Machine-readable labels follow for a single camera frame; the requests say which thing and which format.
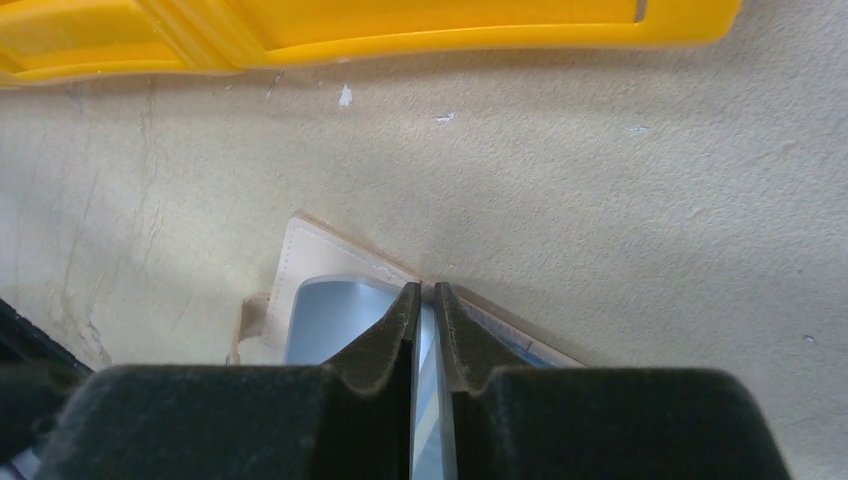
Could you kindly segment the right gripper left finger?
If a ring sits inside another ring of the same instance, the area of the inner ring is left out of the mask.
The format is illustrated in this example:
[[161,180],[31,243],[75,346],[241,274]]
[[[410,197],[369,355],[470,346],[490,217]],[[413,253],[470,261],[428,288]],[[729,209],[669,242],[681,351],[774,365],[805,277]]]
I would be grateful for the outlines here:
[[406,479],[421,287],[308,366],[123,365],[63,408],[39,479]]

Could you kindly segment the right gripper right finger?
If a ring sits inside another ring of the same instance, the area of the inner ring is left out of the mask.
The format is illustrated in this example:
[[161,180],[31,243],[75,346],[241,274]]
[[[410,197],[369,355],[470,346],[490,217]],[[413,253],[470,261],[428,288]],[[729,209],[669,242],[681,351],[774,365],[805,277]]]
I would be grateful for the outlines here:
[[539,367],[434,292],[449,479],[786,479],[751,393],[699,368]]

